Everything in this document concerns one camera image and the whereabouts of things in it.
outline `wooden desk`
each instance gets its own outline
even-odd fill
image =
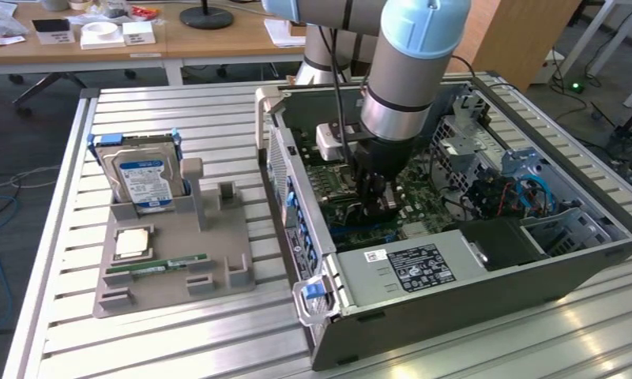
[[[303,48],[277,48],[264,28],[264,18],[255,13],[231,9],[232,26],[215,31],[197,30],[179,20],[183,9],[195,5],[165,3],[160,8],[167,21],[155,26],[156,44],[83,50],[79,46],[80,26],[75,27],[76,43],[41,45],[34,35],[33,19],[63,18],[80,11],[48,12],[37,3],[18,3],[14,17],[30,29],[26,41],[0,47],[0,74],[95,71],[161,67],[168,84],[183,85],[184,66],[301,61]],[[252,5],[261,10],[261,5]]]
[[[25,36],[26,41],[13,45],[0,46],[0,64],[29,64],[29,63],[59,63],[59,62],[89,62],[89,61],[117,61],[145,59],[136,57],[136,54],[159,54],[159,57],[167,53],[167,28],[164,25],[155,26],[155,37],[157,43],[151,45],[136,45],[128,47],[116,47],[112,49],[83,50],[80,47],[81,25],[73,25],[75,43],[61,43],[57,45],[41,45],[34,34],[32,20],[48,18],[64,18],[80,14],[80,11],[67,10],[63,12],[48,12],[37,3],[20,3],[14,17],[29,29],[30,33]]]
[[[168,4],[164,18],[167,23],[168,57],[232,57],[244,55],[303,54],[301,47],[277,48],[264,27],[267,17],[241,10],[229,9],[233,24],[223,30],[199,30],[189,28],[179,20],[180,12],[193,4]],[[257,11],[261,5],[247,6]]]

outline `power supply label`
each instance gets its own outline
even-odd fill
[[[161,160],[120,163],[119,168],[128,193],[137,206],[153,208],[171,203],[173,195],[168,180],[161,177],[164,172]]]
[[[407,292],[415,292],[456,280],[433,244],[388,253],[387,258],[399,277],[400,285]]]

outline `desk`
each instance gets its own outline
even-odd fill
[[[498,82],[486,74],[479,79]],[[558,302],[311,370],[255,151],[255,89],[279,84],[104,89],[80,100],[4,377],[632,377],[632,258]],[[632,214],[627,182],[518,92],[495,92]],[[96,319],[111,190],[84,141],[89,133],[173,127],[184,156],[204,161],[203,188],[235,181],[243,194],[259,285],[245,294]],[[530,146],[500,114],[490,128],[511,147]]]
[[[0,74],[161,67],[167,70],[168,84],[183,85],[184,66],[296,62],[303,58],[301,48],[280,49],[272,44],[261,15],[231,9],[233,25],[204,31],[187,27],[179,20],[180,11],[193,5],[149,6],[160,8],[167,21],[153,28],[156,44],[84,51],[79,42],[41,45],[32,32],[26,42],[0,47]],[[32,19],[63,18],[77,13],[81,12],[48,12],[37,3],[20,3],[14,17],[32,30]],[[80,26],[73,27],[79,41]]]

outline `blue hard drive label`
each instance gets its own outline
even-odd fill
[[[145,160],[119,164],[127,191],[133,203],[144,208],[160,208],[173,200],[171,185],[163,178],[164,162]]]

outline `gray 3d printed holder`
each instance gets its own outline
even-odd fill
[[[111,205],[96,318],[255,289],[245,214],[233,182],[201,191],[200,159],[184,159],[180,171],[191,194],[173,198],[175,212],[139,215],[133,203]],[[139,257],[119,261],[119,234],[136,230],[147,231],[148,247]]]

